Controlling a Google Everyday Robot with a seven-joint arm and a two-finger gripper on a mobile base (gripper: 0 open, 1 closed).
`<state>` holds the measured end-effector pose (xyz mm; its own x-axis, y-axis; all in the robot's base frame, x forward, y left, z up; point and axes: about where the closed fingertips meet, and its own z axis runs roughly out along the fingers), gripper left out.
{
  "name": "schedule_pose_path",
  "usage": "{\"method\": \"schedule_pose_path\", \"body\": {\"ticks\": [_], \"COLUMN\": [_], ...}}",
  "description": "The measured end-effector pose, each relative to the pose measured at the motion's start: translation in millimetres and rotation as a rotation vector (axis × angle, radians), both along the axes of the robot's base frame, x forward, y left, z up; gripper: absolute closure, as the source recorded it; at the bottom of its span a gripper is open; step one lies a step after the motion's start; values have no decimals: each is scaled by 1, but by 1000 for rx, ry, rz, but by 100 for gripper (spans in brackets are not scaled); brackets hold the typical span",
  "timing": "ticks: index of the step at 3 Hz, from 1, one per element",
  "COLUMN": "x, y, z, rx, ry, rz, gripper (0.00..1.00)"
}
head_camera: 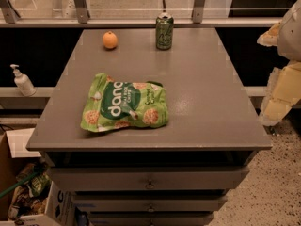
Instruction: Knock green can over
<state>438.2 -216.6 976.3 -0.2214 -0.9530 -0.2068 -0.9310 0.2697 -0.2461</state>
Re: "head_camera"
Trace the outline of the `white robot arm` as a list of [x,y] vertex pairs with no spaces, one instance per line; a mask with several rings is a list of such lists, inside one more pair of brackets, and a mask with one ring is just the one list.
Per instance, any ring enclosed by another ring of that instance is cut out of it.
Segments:
[[257,44],[276,46],[278,54],[289,60],[283,69],[272,70],[261,103],[261,124],[274,126],[301,100],[301,0],[293,4],[280,22],[261,34]]

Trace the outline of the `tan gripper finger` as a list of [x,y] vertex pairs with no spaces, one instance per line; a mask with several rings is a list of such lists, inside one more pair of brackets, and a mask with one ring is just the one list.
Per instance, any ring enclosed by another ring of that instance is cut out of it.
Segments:
[[284,68],[274,68],[269,76],[259,120],[264,126],[281,122],[301,100],[301,62],[290,61]]
[[257,39],[257,44],[266,47],[277,46],[280,25],[281,22],[275,23],[268,31],[261,34]]

